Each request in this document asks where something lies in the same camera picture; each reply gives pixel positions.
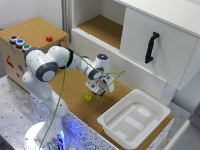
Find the yellow-green ball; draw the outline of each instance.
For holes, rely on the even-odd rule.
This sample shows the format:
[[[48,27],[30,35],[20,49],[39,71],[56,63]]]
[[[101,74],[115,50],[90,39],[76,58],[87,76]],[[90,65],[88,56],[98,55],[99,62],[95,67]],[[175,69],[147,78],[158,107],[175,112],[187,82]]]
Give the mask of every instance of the yellow-green ball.
[[[86,94],[84,99],[85,99],[85,101],[89,102],[91,100],[90,94]]]

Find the green wire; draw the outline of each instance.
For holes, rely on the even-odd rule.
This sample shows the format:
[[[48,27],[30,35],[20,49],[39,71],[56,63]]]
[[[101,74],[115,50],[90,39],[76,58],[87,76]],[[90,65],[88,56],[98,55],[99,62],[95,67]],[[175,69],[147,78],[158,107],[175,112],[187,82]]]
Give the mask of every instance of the green wire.
[[[107,91],[107,89],[110,87],[110,85],[113,84],[123,73],[125,73],[124,70],[123,70],[123,71],[120,71],[120,72],[114,72],[114,73],[109,73],[109,72],[100,71],[100,70],[98,70],[98,69],[92,67],[92,66],[91,66],[87,61],[85,61],[79,54],[77,54],[77,53],[75,53],[75,54],[76,54],[77,56],[79,56],[87,65],[89,65],[91,68],[93,68],[94,70],[96,70],[96,71],[98,71],[98,72],[101,72],[101,73],[103,73],[103,74],[119,74],[119,75],[104,89],[104,91]],[[44,140],[45,140],[45,138],[46,138],[46,136],[47,136],[47,133],[49,132],[49,129],[51,128],[51,125],[52,125],[52,123],[53,123],[53,121],[54,121],[54,118],[55,118],[55,116],[56,116],[56,113],[57,113],[58,105],[59,105],[59,103],[60,103],[60,98],[61,98],[61,96],[62,96],[63,89],[64,89],[65,76],[66,76],[66,68],[67,68],[67,63],[68,63],[68,60],[69,60],[69,56],[70,56],[70,53],[67,55],[67,59],[66,59],[65,71],[64,71],[64,78],[63,78],[63,84],[62,84],[62,89],[61,89],[61,93],[60,93],[60,96],[59,96],[59,100],[58,100],[58,103],[57,103],[57,106],[56,106],[56,110],[55,110],[55,112],[54,112],[53,119],[52,119],[52,121],[51,121],[51,123],[50,123],[50,125],[49,125],[49,127],[48,127],[48,129],[47,129],[47,131],[46,131],[46,133],[45,133],[45,136],[44,136],[44,138],[43,138],[43,140],[42,140],[42,142],[41,142],[41,144],[40,144],[40,148],[41,148],[41,146],[42,146],[42,144],[43,144],[43,142],[44,142]]]
[[[69,55],[70,55],[70,53],[67,55],[67,59],[66,59],[65,72],[64,72],[64,78],[63,78],[63,84],[62,84],[62,89],[61,89],[60,96],[59,96],[59,99],[58,99],[58,103],[57,103],[57,106],[56,106],[56,110],[55,110],[55,112],[54,112],[53,119],[51,120],[51,123],[50,123],[50,125],[49,125],[49,127],[48,127],[48,129],[47,129],[47,131],[46,131],[46,133],[45,133],[45,135],[44,135],[44,138],[43,138],[43,140],[42,140],[42,143],[40,144],[40,148],[41,148],[41,146],[42,146],[42,144],[43,144],[43,142],[44,142],[44,140],[45,140],[45,138],[46,138],[46,136],[47,136],[47,133],[49,132],[49,129],[51,128],[51,125],[52,125],[52,123],[53,123],[53,121],[54,121],[54,118],[55,118],[55,116],[56,116],[56,113],[57,113],[58,105],[59,105],[59,103],[60,103],[60,98],[61,98],[61,96],[62,96],[63,89],[64,89],[65,76],[66,76],[66,68],[67,68],[67,63],[68,63],[68,60],[69,60]]]

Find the brown box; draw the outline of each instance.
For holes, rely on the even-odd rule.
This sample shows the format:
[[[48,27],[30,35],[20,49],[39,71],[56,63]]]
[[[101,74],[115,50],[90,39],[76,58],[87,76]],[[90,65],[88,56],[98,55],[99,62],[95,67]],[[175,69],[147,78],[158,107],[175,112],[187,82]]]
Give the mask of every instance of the brown box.
[[[27,71],[24,62],[24,53],[15,45],[9,43],[9,37],[17,35],[25,40],[26,44],[38,47],[46,53],[50,47],[59,45],[69,47],[69,35],[40,17],[32,18],[5,30],[0,31],[0,50],[7,75],[24,89],[23,74]],[[52,42],[46,41],[46,36],[53,37]]]

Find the door handle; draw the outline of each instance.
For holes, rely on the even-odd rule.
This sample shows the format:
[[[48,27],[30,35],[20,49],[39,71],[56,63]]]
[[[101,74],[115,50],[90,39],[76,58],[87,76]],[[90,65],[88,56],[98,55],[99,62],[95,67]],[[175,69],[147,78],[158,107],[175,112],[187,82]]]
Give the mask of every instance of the door handle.
[[[149,40],[147,53],[146,53],[146,57],[145,57],[145,63],[146,64],[148,64],[149,62],[151,62],[153,60],[153,57],[151,57],[151,53],[152,53],[153,46],[154,46],[154,40],[157,39],[159,36],[160,35],[158,33],[153,32],[153,36]]]

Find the white robotic arm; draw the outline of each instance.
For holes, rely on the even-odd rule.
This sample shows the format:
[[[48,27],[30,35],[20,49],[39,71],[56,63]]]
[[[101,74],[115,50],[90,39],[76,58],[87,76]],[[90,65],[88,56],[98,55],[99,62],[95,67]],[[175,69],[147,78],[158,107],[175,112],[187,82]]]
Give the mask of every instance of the white robotic arm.
[[[28,71],[23,76],[23,82],[29,92],[33,94],[37,99],[45,105],[48,110],[48,115],[42,128],[37,133],[37,136],[33,139],[35,141],[34,146],[40,146],[44,135],[50,126],[51,120],[54,116],[54,112],[58,103],[59,95],[53,91],[51,86],[48,84],[52,80],[58,68],[65,69],[66,59],[70,53],[69,60],[67,63],[67,70],[72,70],[77,67],[82,71],[89,80],[86,85],[94,92],[94,94],[99,94],[103,96],[105,93],[105,88],[108,92],[114,90],[114,84],[112,83],[113,77],[109,74],[104,74],[103,72],[108,72],[109,70],[109,60],[104,54],[99,54],[96,60],[92,62],[87,57],[83,57],[82,60],[79,56],[74,54],[70,49],[66,49],[59,46],[53,46],[49,49],[47,54],[44,54],[38,48],[32,47],[24,51],[25,63]],[[51,128],[43,141],[42,148],[51,150],[64,150],[66,149],[64,137],[59,139],[62,127],[62,116],[67,113],[68,107],[63,99],[60,99],[59,108],[57,110],[55,119]],[[25,145],[25,150],[28,150],[30,145]]]

